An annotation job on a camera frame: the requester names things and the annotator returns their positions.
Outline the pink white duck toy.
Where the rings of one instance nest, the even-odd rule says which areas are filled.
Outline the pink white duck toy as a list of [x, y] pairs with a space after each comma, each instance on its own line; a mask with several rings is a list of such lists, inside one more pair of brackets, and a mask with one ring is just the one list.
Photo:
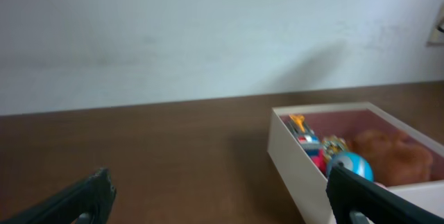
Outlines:
[[386, 186], [384, 186], [383, 184], [381, 184], [381, 183], [379, 183], [379, 182], [374, 182], [374, 183], [375, 183], [377, 186], [386, 189]]

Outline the yellow small toy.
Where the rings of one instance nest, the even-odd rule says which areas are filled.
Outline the yellow small toy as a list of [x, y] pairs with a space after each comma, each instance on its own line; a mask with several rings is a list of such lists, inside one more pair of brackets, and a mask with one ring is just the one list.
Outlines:
[[326, 163], [339, 153], [349, 151], [345, 139], [335, 135], [324, 137], [321, 144], [323, 147], [323, 159]]

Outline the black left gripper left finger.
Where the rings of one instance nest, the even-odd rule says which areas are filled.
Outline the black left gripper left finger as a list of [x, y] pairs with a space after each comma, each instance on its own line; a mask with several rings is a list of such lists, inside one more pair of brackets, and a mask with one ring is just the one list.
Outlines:
[[107, 223], [116, 196], [109, 169], [100, 168], [1, 224]]

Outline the brown plush bear toy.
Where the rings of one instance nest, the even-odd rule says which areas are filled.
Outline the brown plush bear toy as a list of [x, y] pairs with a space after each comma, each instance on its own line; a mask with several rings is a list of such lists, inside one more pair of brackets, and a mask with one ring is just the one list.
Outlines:
[[385, 186], [427, 182], [432, 174], [432, 153], [407, 143], [407, 137], [402, 131], [365, 130], [348, 141], [348, 148], [370, 164], [374, 180]]

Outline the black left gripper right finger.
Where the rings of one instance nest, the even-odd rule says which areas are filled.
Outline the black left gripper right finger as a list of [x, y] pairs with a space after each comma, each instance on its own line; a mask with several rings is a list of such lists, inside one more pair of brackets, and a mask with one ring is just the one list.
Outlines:
[[440, 216], [342, 166], [330, 170], [326, 193], [338, 224], [443, 224]]

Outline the blue grey ball toy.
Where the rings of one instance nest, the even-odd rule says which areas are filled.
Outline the blue grey ball toy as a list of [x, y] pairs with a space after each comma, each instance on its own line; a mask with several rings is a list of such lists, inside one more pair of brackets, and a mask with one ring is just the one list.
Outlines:
[[327, 163], [327, 177], [330, 176], [330, 172], [334, 166], [342, 166], [371, 182], [374, 180], [373, 170], [371, 169], [370, 164], [356, 153], [344, 151], [335, 155]]

